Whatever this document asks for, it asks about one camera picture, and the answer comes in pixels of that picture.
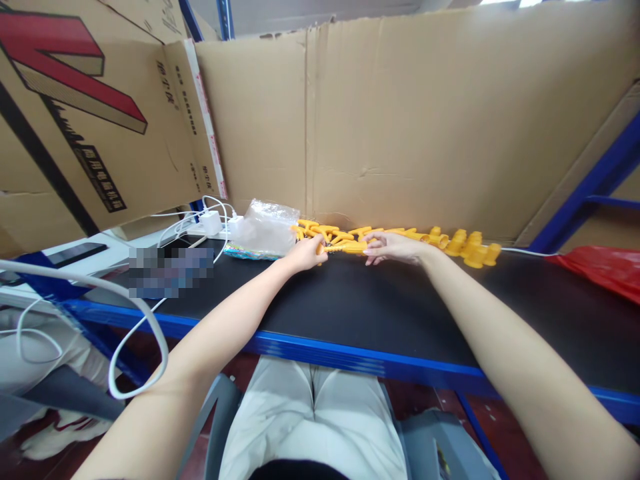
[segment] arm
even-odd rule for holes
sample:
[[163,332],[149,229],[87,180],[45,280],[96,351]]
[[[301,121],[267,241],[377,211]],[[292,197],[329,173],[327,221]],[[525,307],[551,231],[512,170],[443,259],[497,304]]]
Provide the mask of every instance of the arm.
[[374,233],[367,264],[420,265],[552,479],[636,479],[640,447],[522,318],[435,247]]
[[316,254],[322,240],[298,242],[198,322],[172,350],[162,378],[132,400],[74,480],[173,480],[213,380],[253,336],[285,282],[327,260]]

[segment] hand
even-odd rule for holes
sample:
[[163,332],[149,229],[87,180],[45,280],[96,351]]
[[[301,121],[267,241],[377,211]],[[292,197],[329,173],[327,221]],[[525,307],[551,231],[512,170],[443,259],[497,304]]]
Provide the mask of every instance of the hand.
[[368,255],[366,265],[378,265],[383,260],[398,260],[412,265],[419,265],[425,256],[439,253],[438,248],[427,243],[406,238],[397,233],[374,232],[363,238],[371,242],[364,251]]
[[316,235],[312,239],[300,240],[283,258],[283,261],[290,264],[295,272],[309,270],[318,265],[318,263],[324,263],[329,259],[329,254],[325,251],[320,255],[316,253],[320,244],[325,244],[325,238],[322,235]]

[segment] floor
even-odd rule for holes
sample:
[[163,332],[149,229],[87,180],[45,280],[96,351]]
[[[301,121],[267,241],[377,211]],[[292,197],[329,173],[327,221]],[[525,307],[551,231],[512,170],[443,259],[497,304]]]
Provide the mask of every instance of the floor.
[[[154,368],[159,362],[159,356],[153,337],[140,333],[132,338],[132,342],[135,345],[136,354],[141,358],[147,358],[149,368]],[[170,347],[175,344],[176,342],[172,341]],[[258,358],[257,355],[250,353],[240,353],[223,372],[229,377],[233,376],[238,388],[244,391],[251,380]],[[120,389],[133,388],[124,378],[120,382]],[[428,408],[437,407],[455,414],[477,442],[455,392],[390,379],[384,379],[382,382],[389,393],[396,418],[404,419]],[[538,460],[506,404],[500,400],[481,397],[468,397],[468,400],[509,478],[512,480],[546,479]],[[202,428],[181,480],[203,478],[207,443],[214,414],[215,410]],[[20,455],[20,444],[50,424],[53,421],[53,415],[50,412],[44,419],[25,425],[12,438],[0,443],[0,478],[4,480],[68,480],[71,478],[96,446],[100,437],[71,444],[58,455],[43,461],[22,459]]]

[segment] plastic bag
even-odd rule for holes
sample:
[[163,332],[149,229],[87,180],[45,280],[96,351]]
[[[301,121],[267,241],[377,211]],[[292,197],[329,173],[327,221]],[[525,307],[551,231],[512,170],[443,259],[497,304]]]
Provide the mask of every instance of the plastic bag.
[[297,225],[298,218],[300,210],[253,199],[225,254],[256,260],[282,258],[295,244],[291,226]]
[[590,245],[547,261],[640,304],[640,251]]

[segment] red plastic bag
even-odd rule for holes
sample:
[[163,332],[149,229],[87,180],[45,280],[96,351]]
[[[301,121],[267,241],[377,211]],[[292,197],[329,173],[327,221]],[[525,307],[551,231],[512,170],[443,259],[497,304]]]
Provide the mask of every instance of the red plastic bag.
[[598,285],[640,305],[640,251],[609,247],[578,247],[566,255],[547,257]]

